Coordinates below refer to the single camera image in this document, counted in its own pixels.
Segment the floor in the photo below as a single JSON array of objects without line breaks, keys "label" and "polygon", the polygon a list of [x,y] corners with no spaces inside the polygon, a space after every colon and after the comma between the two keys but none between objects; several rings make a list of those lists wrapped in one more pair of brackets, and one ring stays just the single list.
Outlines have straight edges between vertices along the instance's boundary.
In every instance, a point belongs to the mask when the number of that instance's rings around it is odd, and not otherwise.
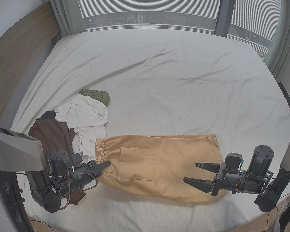
[{"label": "floor", "polygon": [[[281,209],[282,204],[279,204],[277,206],[277,208],[280,210]],[[276,218],[277,216],[277,209],[274,208],[270,213],[269,213],[269,220],[268,220],[268,225],[270,225],[270,223]],[[238,228],[232,229],[228,232],[250,232],[250,231],[263,231],[267,229],[267,217],[268,214],[265,213],[262,216],[258,217],[256,220],[254,220],[253,222],[250,222],[248,224],[245,224],[243,226],[240,226]],[[31,224],[36,228],[36,230],[38,232],[51,232],[51,229],[41,223],[41,222],[33,222],[31,221]],[[60,231],[57,229],[53,228],[53,232],[64,232],[64,231]],[[288,225],[285,229],[285,232],[290,232],[290,226]]]}]

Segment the headboard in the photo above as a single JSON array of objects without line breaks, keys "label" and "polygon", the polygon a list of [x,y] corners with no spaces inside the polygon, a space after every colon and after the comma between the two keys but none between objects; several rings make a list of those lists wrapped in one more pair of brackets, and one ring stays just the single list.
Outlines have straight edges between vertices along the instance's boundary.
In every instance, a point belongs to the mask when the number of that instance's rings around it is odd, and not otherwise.
[{"label": "headboard", "polygon": [[58,32],[59,26],[47,2],[0,37],[0,118],[17,82]]}]

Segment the khaki shorts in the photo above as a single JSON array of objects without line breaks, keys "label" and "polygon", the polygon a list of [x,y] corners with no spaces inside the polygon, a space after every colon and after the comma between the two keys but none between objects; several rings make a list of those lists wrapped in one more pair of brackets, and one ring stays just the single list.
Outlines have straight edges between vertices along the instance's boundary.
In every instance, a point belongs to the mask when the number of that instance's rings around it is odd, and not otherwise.
[{"label": "khaki shorts", "polygon": [[124,135],[96,140],[96,163],[110,161],[98,181],[127,193],[177,202],[209,203],[211,196],[183,182],[184,177],[212,180],[197,162],[221,163],[216,135]]}]

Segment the bed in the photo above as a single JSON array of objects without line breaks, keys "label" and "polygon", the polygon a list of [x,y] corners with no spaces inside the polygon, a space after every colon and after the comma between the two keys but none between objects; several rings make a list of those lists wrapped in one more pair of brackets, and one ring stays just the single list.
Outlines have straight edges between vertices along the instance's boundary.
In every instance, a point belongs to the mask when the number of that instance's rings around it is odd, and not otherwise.
[{"label": "bed", "polygon": [[[82,88],[110,94],[107,137],[216,133],[223,158],[241,153],[243,168],[257,145],[270,146],[274,175],[290,141],[287,101],[259,55],[239,41],[149,28],[66,36],[30,84],[11,130],[28,133],[44,111],[68,103]],[[67,232],[222,232],[262,214],[256,195],[228,192],[211,204],[193,205],[101,183],[78,205],[48,213],[32,199],[27,179],[20,176],[19,186],[29,216]]]}]

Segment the gray curtain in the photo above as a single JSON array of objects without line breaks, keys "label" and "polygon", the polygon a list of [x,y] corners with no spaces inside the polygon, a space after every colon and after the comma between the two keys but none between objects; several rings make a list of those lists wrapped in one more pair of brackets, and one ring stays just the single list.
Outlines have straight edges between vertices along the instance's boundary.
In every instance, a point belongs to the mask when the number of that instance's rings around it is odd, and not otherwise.
[{"label": "gray curtain", "polygon": [[77,0],[42,0],[50,2],[60,28],[60,37],[85,32],[85,24]]},{"label": "gray curtain", "polygon": [[281,12],[277,29],[264,59],[270,72],[279,82],[290,65],[290,1],[281,0]]}]

